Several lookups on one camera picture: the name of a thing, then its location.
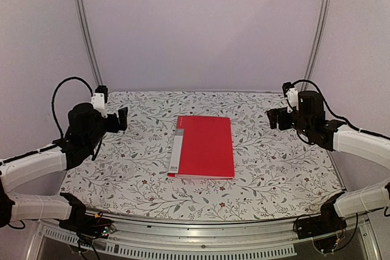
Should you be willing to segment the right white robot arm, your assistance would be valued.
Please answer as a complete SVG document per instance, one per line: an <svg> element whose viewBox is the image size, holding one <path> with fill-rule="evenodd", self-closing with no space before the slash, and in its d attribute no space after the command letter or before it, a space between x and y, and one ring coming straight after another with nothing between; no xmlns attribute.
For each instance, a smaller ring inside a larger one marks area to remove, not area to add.
<svg viewBox="0 0 390 260"><path fill-rule="evenodd" d="M352 127L345 118L327 120L329 110L321 93L290 87L284 91L287 106L266 112L272 129L293 129L307 143L322 149L347 153L389 168L389 139ZM339 219L389 207L389 179L357 191L341 192L321 205L315 220L320 233L328 233Z"/></svg>

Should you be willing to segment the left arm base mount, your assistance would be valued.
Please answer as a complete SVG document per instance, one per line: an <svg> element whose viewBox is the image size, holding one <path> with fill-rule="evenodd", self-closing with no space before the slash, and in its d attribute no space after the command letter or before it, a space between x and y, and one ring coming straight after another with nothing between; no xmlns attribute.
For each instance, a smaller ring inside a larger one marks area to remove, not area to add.
<svg viewBox="0 0 390 260"><path fill-rule="evenodd" d="M70 215L65 220L58 220L59 227L73 231L76 234L89 236L93 239L108 238L109 234L116 231L113 221L103 217L102 212L95 215L86 214L86 206L70 193L61 192L63 197L70 205Z"/></svg>

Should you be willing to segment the red file folder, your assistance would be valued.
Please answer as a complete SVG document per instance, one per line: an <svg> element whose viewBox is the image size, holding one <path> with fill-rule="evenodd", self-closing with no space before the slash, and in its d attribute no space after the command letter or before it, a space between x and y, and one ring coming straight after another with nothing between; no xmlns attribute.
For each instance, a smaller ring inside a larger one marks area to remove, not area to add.
<svg viewBox="0 0 390 260"><path fill-rule="evenodd" d="M168 176L233 179L235 167L230 119L218 116L179 116Z"/></svg>

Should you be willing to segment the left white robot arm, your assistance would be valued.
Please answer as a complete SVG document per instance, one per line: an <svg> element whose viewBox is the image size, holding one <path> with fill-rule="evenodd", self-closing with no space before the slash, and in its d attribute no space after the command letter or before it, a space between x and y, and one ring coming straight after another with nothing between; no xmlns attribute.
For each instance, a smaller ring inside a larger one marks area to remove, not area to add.
<svg viewBox="0 0 390 260"><path fill-rule="evenodd" d="M63 137L52 144L1 161L1 226L20 220L58 220L64 229L84 232L94 218L74 195L17 194L19 186L42 176L71 170L87 158L95 160L106 133L127 129L128 108L104 114L92 103L76 105L68 113L69 126Z"/></svg>

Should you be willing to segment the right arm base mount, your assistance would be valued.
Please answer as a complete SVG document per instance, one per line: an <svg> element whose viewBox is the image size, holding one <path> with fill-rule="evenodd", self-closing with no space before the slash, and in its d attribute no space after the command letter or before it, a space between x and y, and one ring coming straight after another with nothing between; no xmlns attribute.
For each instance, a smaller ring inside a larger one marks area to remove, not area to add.
<svg viewBox="0 0 390 260"><path fill-rule="evenodd" d="M304 214L298 216L293 223L292 230L297 234L299 239L321 236L337 231L341 232L341 235L334 236L333 240L319 240L314 245L323 254L336 251L347 228L346 220L338 216L334 207L336 200L343 194L344 192L340 192L331 196L321 205L319 215L311 216Z"/></svg>

